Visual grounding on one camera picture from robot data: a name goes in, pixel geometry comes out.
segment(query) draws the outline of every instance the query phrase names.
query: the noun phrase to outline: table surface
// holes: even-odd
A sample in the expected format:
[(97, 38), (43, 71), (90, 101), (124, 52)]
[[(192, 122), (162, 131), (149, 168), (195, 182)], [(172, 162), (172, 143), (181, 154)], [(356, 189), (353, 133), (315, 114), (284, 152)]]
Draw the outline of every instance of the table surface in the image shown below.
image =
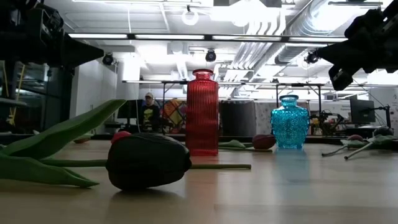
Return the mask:
[[(105, 159), (109, 147), (72, 143), (57, 157)], [(176, 183), (134, 194), (113, 187), (102, 167), (74, 169), (100, 182), (92, 189), (0, 180), (0, 223), (397, 223), (398, 156), (320, 156), (337, 147), (194, 157), (196, 164), (248, 163), (252, 170), (190, 170)]]

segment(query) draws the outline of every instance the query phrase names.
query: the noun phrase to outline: ceiling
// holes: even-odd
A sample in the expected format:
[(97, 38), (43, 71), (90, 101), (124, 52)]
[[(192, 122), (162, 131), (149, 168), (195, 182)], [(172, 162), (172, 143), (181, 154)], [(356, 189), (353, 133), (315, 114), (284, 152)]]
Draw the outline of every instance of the ceiling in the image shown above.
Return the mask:
[[(182, 21), (182, 13), (186, 11), (184, 5), (170, 6), (168, 4), (99, 4), (92, 2), (73, 2), (72, 0), (46, 0), (45, 3), (50, 7), (59, 10), (65, 20), (67, 32), (96, 32), (96, 33), (158, 33), (158, 34), (247, 34), (249, 26), (238, 27), (231, 21), (214, 21), (211, 14), (215, 7), (212, 7), (213, 0), (203, 0), (201, 7), (193, 7), (198, 11), (198, 22), (194, 26), (188, 26)], [(286, 9), (284, 7), (284, 20), (286, 24), (294, 18), (296, 14), (308, 3), (308, 0), (296, 0), (295, 6)], [(344, 30), (351, 24), (352, 20), (364, 14), (368, 9), (356, 7), (350, 12), (348, 19), (339, 24), (329, 35), (343, 36)], [(336, 20), (336, 14), (326, 15), (324, 23)], [(135, 53), (141, 56), (141, 76), (146, 79), (156, 75), (169, 75), (173, 70), (177, 70), (173, 55), (167, 55), (168, 42), (153, 41), (128, 41), (128, 40), (96, 40), (90, 44), (112, 49), (115, 46), (134, 46)], [(239, 49), (241, 43), (230, 42), (187, 42), (189, 48), (203, 49), (190, 51), (185, 58), (187, 70), (197, 68), (214, 69), (217, 63), (231, 63)], [(207, 49), (215, 49), (217, 60), (209, 63), (205, 60)], [(267, 56), (267, 53), (260, 55), (260, 58)], [(280, 78), (285, 82), (310, 82), (316, 80), (327, 82), (328, 70), (331, 65), (326, 61), (320, 61), (307, 68), (303, 63), (303, 55), (295, 57), (288, 67), (281, 68), (280, 71), (267, 74), (268, 82), (271, 78)], [(359, 72), (355, 75), (359, 82), (366, 81), (366, 74)]]

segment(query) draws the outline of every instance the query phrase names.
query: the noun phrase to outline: security camera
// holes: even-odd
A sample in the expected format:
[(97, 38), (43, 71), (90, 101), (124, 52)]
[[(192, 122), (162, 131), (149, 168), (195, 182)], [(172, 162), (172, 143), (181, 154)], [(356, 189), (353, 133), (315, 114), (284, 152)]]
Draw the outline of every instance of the security camera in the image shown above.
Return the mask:
[(214, 50), (208, 50), (206, 54), (206, 61), (207, 62), (214, 62), (216, 60), (217, 56)]
[(112, 53), (106, 53), (102, 58), (102, 63), (104, 63), (104, 65), (112, 65), (114, 61)]

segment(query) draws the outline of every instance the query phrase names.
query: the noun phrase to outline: ceiling duct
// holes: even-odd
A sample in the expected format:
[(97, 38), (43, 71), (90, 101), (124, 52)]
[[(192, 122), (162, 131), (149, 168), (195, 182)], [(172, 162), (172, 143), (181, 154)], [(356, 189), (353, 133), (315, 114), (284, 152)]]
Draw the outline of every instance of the ceiling duct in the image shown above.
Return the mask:
[[(329, 5), (330, 0), (313, 0), (300, 13), (297, 19), (285, 30), (285, 35), (292, 36), (328, 36), (344, 24), (354, 13), (355, 8), (349, 6)], [(294, 47), (285, 44), (272, 44), (267, 55), (255, 66), (251, 81), (263, 82), (273, 77), (293, 62), (307, 47)]]

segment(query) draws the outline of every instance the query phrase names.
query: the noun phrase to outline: turquoise glass vase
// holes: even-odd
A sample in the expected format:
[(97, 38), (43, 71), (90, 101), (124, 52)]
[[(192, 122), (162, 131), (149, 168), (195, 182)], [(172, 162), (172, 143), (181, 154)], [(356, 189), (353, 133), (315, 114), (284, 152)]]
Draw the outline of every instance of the turquoise glass vase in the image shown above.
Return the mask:
[(285, 95), (280, 108), (272, 110), (271, 125), (278, 149), (302, 149), (307, 136), (308, 110), (297, 106), (297, 95)]

